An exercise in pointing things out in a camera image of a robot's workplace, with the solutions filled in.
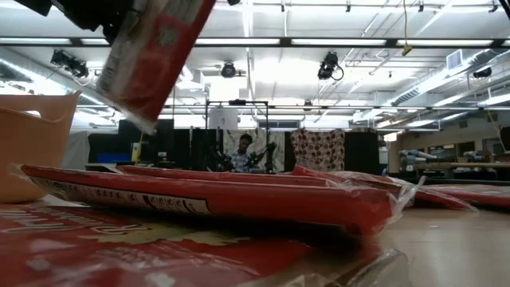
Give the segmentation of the white draped cloth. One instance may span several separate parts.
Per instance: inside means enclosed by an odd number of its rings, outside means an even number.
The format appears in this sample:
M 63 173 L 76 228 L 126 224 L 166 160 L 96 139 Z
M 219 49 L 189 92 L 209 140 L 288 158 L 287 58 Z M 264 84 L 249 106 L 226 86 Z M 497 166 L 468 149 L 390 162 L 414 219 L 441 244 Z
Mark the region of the white draped cloth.
M 88 132 L 74 132 L 69 134 L 67 147 L 63 160 L 61 161 L 61 168 L 85 170 L 90 152 L 88 137 Z

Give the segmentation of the pink plastic basket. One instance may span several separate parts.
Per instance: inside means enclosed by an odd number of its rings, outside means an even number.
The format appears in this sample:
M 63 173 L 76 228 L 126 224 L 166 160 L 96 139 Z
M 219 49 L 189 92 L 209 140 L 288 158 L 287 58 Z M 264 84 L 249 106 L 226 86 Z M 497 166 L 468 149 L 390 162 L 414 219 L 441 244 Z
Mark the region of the pink plastic basket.
M 45 192 L 10 173 L 12 165 L 59 167 L 80 92 L 63 96 L 0 95 L 0 203 L 40 199 Z

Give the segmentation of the white square sign panel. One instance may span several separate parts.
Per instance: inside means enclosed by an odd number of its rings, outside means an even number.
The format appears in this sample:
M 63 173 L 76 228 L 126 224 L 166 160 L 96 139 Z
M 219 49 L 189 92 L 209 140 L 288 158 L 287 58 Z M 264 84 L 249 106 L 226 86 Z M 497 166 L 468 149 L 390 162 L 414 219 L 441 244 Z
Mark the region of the white square sign panel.
M 237 130 L 238 110 L 233 108 L 214 108 L 208 116 L 209 129 Z

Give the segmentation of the seated person in background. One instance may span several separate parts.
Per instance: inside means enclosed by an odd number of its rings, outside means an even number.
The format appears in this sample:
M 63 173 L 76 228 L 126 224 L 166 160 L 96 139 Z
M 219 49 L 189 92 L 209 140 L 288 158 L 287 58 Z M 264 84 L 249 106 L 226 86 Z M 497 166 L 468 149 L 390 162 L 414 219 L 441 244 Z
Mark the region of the seated person in background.
M 253 152 L 260 154 L 266 147 L 266 130 L 257 128 L 249 130 L 224 130 L 223 151 L 227 155 L 232 155 L 237 149 L 242 135 L 247 134 L 252 137 L 253 142 L 248 147 L 248 154 Z M 273 171 L 276 173 L 284 171 L 284 144 L 285 138 L 283 132 L 270 132 L 268 134 L 269 143 L 275 143 L 276 148 L 273 152 Z

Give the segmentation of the red dotted patterned cloth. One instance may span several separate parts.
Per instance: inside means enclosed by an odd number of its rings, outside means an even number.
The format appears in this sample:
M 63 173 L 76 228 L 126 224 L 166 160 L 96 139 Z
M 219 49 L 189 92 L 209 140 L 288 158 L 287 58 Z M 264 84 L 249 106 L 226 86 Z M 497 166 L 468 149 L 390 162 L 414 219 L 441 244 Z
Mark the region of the red dotted patterned cloth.
M 296 164 L 316 171 L 343 171 L 345 132 L 341 129 L 314 132 L 304 128 L 291 132 Z

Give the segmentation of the black partition panel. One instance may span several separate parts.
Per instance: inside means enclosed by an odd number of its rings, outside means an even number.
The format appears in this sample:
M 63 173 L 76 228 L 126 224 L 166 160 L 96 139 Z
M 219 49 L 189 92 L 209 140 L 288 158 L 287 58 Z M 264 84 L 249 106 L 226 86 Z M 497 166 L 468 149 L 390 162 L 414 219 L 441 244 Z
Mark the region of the black partition panel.
M 381 172 L 379 141 L 374 132 L 347 132 L 344 141 L 344 170 L 372 175 Z

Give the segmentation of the yellow hanging ceiling plug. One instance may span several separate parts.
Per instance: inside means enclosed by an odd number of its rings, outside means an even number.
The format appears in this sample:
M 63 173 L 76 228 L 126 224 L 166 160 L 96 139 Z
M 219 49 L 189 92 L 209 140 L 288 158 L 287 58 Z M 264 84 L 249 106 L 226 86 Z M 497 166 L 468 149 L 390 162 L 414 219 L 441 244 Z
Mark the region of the yellow hanging ceiling plug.
M 408 43 L 408 13 L 406 0 L 402 0 L 402 7 L 404 11 L 404 45 L 402 56 L 405 57 L 413 49 L 413 47 Z

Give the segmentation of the black metal stand frame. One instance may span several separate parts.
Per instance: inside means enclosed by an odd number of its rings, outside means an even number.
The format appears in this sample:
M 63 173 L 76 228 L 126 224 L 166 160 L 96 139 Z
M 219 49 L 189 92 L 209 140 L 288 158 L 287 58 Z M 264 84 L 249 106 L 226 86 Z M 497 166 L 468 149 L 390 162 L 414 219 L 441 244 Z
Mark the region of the black metal stand frame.
M 266 133 L 266 145 L 269 144 L 269 102 L 268 101 L 253 101 L 253 100 L 207 100 L 205 103 L 205 131 L 206 131 L 206 144 L 209 143 L 209 128 L 208 128 L 208 116 L 209 106 L 217 104 L 217 108 L 222 108 L 223 104 L 228 104 L 229 107 L 241 107 L 247 106 L 248 109 L 257 109 L 259 104 L 265 106 L 265 133 Z

